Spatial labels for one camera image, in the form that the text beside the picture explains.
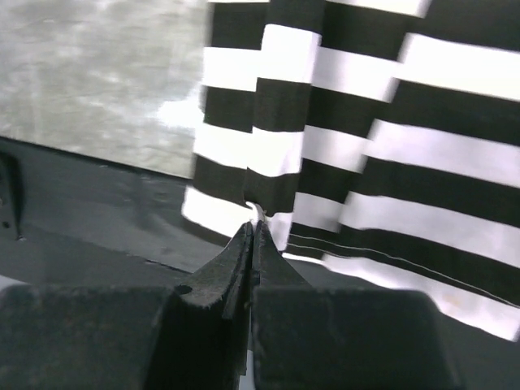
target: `black and white striped fabric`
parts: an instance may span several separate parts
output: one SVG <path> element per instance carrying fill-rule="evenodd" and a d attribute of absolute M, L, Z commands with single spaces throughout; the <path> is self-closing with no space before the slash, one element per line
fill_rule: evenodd
<path fill-rule="evenodd" d="M 514 339 L 520 2 L 499 3 L 213 1 L 187 225 L 225 242 L 258 203 L 286 258 Z"/>

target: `white stripe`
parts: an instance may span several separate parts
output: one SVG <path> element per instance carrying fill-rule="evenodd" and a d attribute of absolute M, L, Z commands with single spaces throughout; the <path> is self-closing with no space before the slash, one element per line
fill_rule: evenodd
<path fill-rule="evenodd" d="M 320 48 L 312 84 L 323 89 L 390 102 L 397 81 L 394 61 Z"/>
<path fill-rule="evenodd" d="M 369 141 L 344 132 L 305 126 L 302 157 L 351 172 L 360 172 Z"/>
<path fill-rule="evenodd" d="M 233 237 L 243 223 L 257 216 L 249 207 L 211 197 L 191 186 L 186 187 L 181 212 L 186 219 L 227 237 Z M 292 213 L 277 213 L 266 219 L 280 251 L 287 246 L 292 217 Z"/>
<path fill-rule="evenodd" d="M 208 87 L 254 91 L 257 86 L 258 50 L 204 48 L 202 84 Z"/>
<path fill-rule="evenodd" d="M 13 284 L 24 284 L 24 282 L 20 282 L 19 280 L 11 279 L 7 276 L 0 275 L 0 290 L 12 286 Z"/>
<path fill-rule="evenodd" d="M 366 148 L 368 156 L 520 189 L 520 148 L 517 146 L 379 120 L 370 138 L 373 142 Z"/>
<path fill-rule="evenodd" d="M 268 132 L 253 128 L 248 168 L 269 177 L 298 173 L 304 132 Z"/>
<path fill-rule="evenodd" d="M 520 326 L 518 308 L 368 258 L 345 259 L 325 255 L 323 260 L 325 267 L 343 275 L 385 288 L 422 291 L 449 317 L 506 340 L 517 337 Z"/>
<path fill-rule="evenodd" d="M 520 229 L 391 197 L 350 193 L 340 222 L 351 228 L 380 229 L 420 237 L 520 267 Z"/>
<path fill-rule="evenodd" d="M 409 34 L 401 80 L 520 102 L 520 53 Z"/>
<path fill-rule="evenodd" d="M 323 260 L 317 260 L 315 258 L 308 258 L 306 256 L 298 256 L 296 254 L 291 254 L 284 252 L 282 254 L 284 258 L 287 258 L 288 260 L 297 260 L 299 262 L 312 262 L 313 264 L 318 264 L 319 266 L 323 266 Z"/>
<path fill-rule="evenodd" d="M 226 167 L 247 167 L 251 134 L 204 123 L 195 131 L 193 152 Z"/>
<path fill-rule="evenodd" d="M 202 83 L 210 87 L 253 92 L 260 59 L 258 50 L 206 47 Z M 320 47 L 312 85 L 389 102 L 397 84 L 393 78 L 396 66 L 395 62 L 387 59 Z M 271 75 L 268 78 L 283 80 L 281 77 Z"/>
<path fill-rule="evenodd" d="M 397 14 L 425 16 L 430 0 L 328 0 L 355 7 L 395 12 Z"/>
<path fill-rule="evenodd" d="M 315 32 L 268 24 L 263 33 L 258 77 L 310 84 L 319 41 Z"/>
<path fill-rule="evenodd" d="M 296 193 L 292 221 L 311 228 L 338 232 L 343 204 L 308 193 Z"/>

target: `gray floor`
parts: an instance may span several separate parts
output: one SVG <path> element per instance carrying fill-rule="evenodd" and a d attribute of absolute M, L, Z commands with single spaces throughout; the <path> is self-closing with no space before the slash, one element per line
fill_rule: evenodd
<path fill-rule="evenodd" d="M 205 0 L 0 3 L 0 135 L 189 176 Z"/>

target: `black plastic part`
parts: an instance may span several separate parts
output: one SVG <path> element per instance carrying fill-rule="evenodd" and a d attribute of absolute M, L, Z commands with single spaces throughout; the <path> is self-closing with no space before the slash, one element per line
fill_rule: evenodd
<path fill-rule="evenodd" d="M 0 153 L 0 237 L 17 240 L 20 231 L 21 188 L 16 161 Z"/>
<path fill-rule="evenodd" d="M 257 286 L 310 286 L 280 255 L 263 222 L 258 222 L 254 235 L 252 287 Z"/>
<path fill-rule="evenodd" d="M 0 292 L 0 388 L 138 389 L 171 289 Z"/>
<path fill-rule="evenodd" d="M 463 389 L 420 292 L 258 288 L 253 301 L 257 390 Z"/>
<path fill-rule="evenodd" d="M 223 252 L 175 288 L 145 388 L 236 390 L 249 328 L 253 230 L 244 224 Z"/>
<path fill-rule="evenodd" d="M 171 288 L 0 291 L 0 388 L 236 390 L 253 230 Z"/>

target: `screw hole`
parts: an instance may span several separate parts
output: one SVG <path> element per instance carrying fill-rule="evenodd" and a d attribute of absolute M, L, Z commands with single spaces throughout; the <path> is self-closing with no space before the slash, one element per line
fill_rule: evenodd
<path fill-rule="evenodd" d="M 179 295 L 186 295 L 186 294 L 190 294 L 193 291 L 193 289 L 185 284 L 180 284 L 177 287 L 175 287 L 175 291 Z"/>

